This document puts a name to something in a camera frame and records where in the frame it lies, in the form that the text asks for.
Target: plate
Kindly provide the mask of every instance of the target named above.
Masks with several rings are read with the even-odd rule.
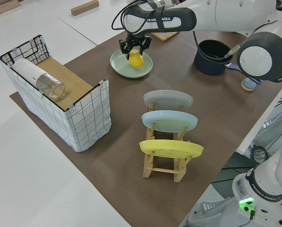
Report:
[[[186,93],[173,90],[156,90],[147,92],[143,96],[145,104],[155,110],[183,110],[189,109],[193,104],[193,98]]]
[[[154,151],[154,156],[170,158],[194,158],[204,150],[201,145],[180,140],[144,140],[139,145],[146,154],[151,155]]]
[[[151,58],[143,52],[144,65],[141,68],[133,67],[126,58],[126,55],[121,50],[116,51],[111,56],[112,68],[121,76],[128,78],[143,77],[152,69],[153,63]]]
[[[192,130],[196,127],[197,117],[175,110],[155,110],[142,115],[143,124],[147,128],[152,128],[155,123],[154,130],[163,132],[183,132]]]

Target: green light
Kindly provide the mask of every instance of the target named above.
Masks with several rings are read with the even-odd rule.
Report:
[[[239,206],[242,210],[244,210],[245,206],[250,205],[251,203],[254,203],[254,199],[250,197],[244,200],[240,200]]]

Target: yellow lemon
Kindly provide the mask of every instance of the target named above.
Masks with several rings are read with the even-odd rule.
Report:
[[[139,51],[132,50],[129,53],[129,63],[135,68],[141,68],[144,65],[144,60]]]

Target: white plate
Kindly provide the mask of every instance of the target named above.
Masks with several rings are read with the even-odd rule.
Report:
[[[112,68],[121,76],[128,78],[143,77],[152,69],[153,63],[151,58],[143,52],[144,65],[141,68],[133,67],[126,58],[126,55],[121,50],[116,51],[111,56]]]
[[[156,110],[150,111],[142,115],[143,124],[147,128],[152,128],[155,123],[154,130],[163,132],[183,132],[196,127],[198,119],[185,112],[174,110]]]
[[[189,109],[193,104],[193,98],[186,93],[173,90],[150,91],[143,96],[145,104],[155,110],[183,110]]]

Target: cable connector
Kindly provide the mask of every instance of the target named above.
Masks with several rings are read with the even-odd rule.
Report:
[[[236,45],[231,50],[229,50],[229,52],[225,55],[225,58],[228,58],[229,56],[235,54],[237,51],[239,51],[239,49],[240,49],[240,44]]]
[[[255,205],[252,205],[251,211],[250,211],[250,219],[253,220],[253,217],[255,215]]]

